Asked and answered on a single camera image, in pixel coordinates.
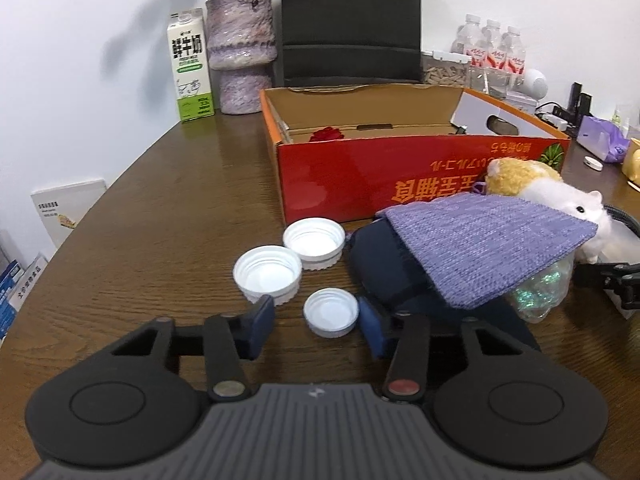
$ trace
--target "chair backrest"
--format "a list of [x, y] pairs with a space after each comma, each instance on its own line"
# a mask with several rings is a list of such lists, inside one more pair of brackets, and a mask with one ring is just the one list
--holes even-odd
[[420, 0], [282, 0], [285, 86], [420, 79]]

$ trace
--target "navy blue fabric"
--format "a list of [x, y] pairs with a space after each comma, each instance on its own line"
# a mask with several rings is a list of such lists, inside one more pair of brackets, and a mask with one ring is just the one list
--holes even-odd
[[427, 314], [434, 320], [457, 326], [464, 317], [485, 320], [517, 340], [540, 350], [513, 307], [496, 298], [477, 308], [451, 308], [409, 252], [386, 219], [358, 229], [347, 244], [347, 260], [353, 280], [365, 295], [389, 312]]

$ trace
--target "hamster plush toy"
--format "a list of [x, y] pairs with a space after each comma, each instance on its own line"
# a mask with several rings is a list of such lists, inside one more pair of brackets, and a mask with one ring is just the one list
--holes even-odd
[[611, 233], [611, 218], [599, 191], [585, 193], [562, 181], [548, 165], [536, 160], [496, 158], [487, 167], [486, 191], [517, 196], [598, 225], [596, 235], [575, 251], [576, 260], [594, 264]]

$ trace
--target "red cardboard box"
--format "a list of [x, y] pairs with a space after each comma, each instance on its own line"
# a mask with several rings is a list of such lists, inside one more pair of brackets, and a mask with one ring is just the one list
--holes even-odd
[[[569, 145], [552, 126], [469, 89], [272, 88], [261, 100], [287, 224], [371, 218], [391, 205], [468, 191], [501, 156], [559, 170]], [[326, 126], [345, 138], [308, 142]]]

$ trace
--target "bottle cap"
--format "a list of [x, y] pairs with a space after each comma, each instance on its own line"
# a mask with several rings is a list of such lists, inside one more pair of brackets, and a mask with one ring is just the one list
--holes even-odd
[[596, 160], [592, 156], [586, 156], [584, 158], [584, 163], [589, 166], [592, 170], [602, 171], [602, 163], [599, 160]]
[[322, 288], [305, 301], [302, 313], [313, 333], [334, 338], [348, 334], [358, 320], [358, 301], [341, 288]]
[[276, 305], [291, 300], [300, 287], [302, 262], [285, 247], [266, 245], [245, 252], [234, 265], [234, 280], [255, 303], [263, 294], [273, 296]]
[[305, 218], [284, 231], [282, 241], [302, 260], [302, 268], [320, 270], [337, 263], [344, 247], [344, 229], [328, 218]]

